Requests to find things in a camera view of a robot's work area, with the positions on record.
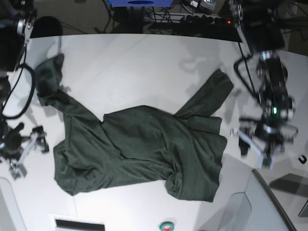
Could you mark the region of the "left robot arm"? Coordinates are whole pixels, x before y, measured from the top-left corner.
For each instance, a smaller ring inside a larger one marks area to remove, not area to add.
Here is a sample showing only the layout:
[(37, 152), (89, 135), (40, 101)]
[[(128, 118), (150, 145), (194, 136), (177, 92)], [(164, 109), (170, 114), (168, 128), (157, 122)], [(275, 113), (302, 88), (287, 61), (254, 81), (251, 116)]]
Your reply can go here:
[[(234, 25), (250, 52), (236, 61), (233, 68), (262, 109), (259, 120), (240, 118), (240, 121), (251, 123), (251, 126), (241, 127), (237, 131), (242, 156), (246, 156), (252, 148), (254, 137), (265, 143), (265, 149), (260, 151), (263, 158), (274, 156), (278, 147), (283, 149), (286, 142), (292, 143), (294, 140), (293, 136), (287, 137), (281, 132), (295, 113), (295, 101), (286, 86), (288, 72), (277, 54), (277, 50), (285, 45), (275, 15), (282, 4), (282, 0), (229, 1)], [(258, 90), (253, 83), (247, 83), (239, 71), (239, 65), (246, 64), (255, 55), (258, 56), (256, 72), (261, 81)]]

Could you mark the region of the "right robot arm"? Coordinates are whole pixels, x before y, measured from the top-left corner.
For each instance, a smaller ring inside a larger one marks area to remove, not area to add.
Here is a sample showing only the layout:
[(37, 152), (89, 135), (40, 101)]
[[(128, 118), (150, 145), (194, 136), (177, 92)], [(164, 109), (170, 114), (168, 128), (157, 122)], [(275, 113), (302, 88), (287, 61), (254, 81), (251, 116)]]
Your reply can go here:
[[(24, 124), (9, 128), (7, 120), (20, 118), (28, 109), (34, 95), (36, 78), (34, 70), (25, 62), (27, 44), (37, 17), (32, 0), (2, 0), (0, 2), (0, 156), (17, 157), (23, 137), (20, 131)], [(27, 70), (31, 76), (29, 97), (20, 113), (14, 116), (3, 114), (13, 88), (9, 82), (9, 72)]]

